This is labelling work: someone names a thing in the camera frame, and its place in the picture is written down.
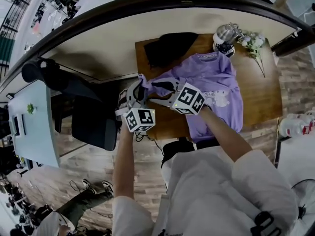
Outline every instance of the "beige wall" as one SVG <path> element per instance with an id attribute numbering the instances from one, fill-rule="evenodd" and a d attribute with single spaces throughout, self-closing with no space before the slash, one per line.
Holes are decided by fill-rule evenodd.
<path id="1" fill-rule="evenodd" d="M 274 20 L 240 11 L 168 9 L 126 17 L 86 31 L 52 50 L 50 57 L 105 80 L 137 72 L 135 42 L 172 32 L 214 33 L 218 26 L 229 22 L 263 33 L 271 46 L 295 31 Z"/>

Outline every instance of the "flower bouquet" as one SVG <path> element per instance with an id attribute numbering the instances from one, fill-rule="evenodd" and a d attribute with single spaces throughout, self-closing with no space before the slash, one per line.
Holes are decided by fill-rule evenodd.
<path id="1" fill-rule="evenodd" d="M 250 57 L 252 57 L 257 62 L 264 78 L 266 78 L 261 55 L 261 47 L 266 42 L 266 38 L 257 32 L 242 31 L 242 33 L 244 36 L 238 38 L 237 43 L 249 50 Z"/>

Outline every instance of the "brown desk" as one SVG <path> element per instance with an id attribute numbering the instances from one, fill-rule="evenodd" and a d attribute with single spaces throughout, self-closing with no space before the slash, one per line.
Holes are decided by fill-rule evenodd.
<path id="1" fill-rule="evenodd" d="M 150 69 L 144 51 L 144 45 L 157 39 L 137 42 L 135 48 L 138 72 L 143 73 L 148 80 L 153 79 L 195 53 L 212 52 L 212 36 L 213 34 L 199 35 L 187 53 L 166 68 Z M 244 125 L 250 126 L 282 116 L 279 76 L 269 44 L 262 49 L 266 78 L 262 75 L 256 61 L 248 57 L 245 48 L 236 45 L 235 50 L 236 53 L 231 61 L 237 71 L 236 78 L 243 98 Z M 189 137 L 185 115 L 152 102 L 148 102 L 148 107 L 156 109 L 156 125 L 147 132 L 150 137 L 155 139 Z"/>

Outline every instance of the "green pants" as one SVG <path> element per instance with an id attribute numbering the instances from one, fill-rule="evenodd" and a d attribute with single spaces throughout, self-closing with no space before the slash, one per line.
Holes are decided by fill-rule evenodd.
<path id="1" fill-rule="evenodd" d="M 80 218 L 87 209 L 94 208 L 112 198 L 113 195 L 109 192 L 94 194 L 92 190 L 87 189 L 65 203 L 56 212 L 65 216 L 75 227 L 77 227 Z"/>

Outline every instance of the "table top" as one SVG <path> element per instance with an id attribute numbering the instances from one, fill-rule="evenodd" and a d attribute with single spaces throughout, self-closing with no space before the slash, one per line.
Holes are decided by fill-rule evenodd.
<path id="1" fill-rule="evenodd" d="M 32 115 L 27 112 L 30 103 L 36 108 Z M 42 81 L 35 81 L 10 100 L 9 117 L 23 115 L 25 136 L 13 136 L 15 153 L 38 163 L 59 167 L 50 105 L 50 90 Z"/>
<path id="2" fill-rule="evenodd" d="M 150 39 L 135 43 L 138 72 L 149 80 L 179 65 L 189 56 L 199 53 L 212 52 L 213 34 L 200 34 L 194 44 L 180 59 L 168 67 L 150 68 L 144 46 L 157 39 Z M 244 104 L 243 124 L 250 126 L 282 116 L 282 99 L 279 75 L 271 48 L 266 43 L 261 55 L 266 78 L 264 78 L 256 61 L 248 56 L 247 50 L 241 45 L 235 45 L 235 55 L 231 57 L 232 64 L 237 71 L 236 79 L 241 90 Z M 169 108 L 148 102 L 148 107 L 156 110 L 156 125 L 147 131 L 155 139 L 169 139 L 189 137 L 189 128 L 185 115 L 181 115 Z"/>

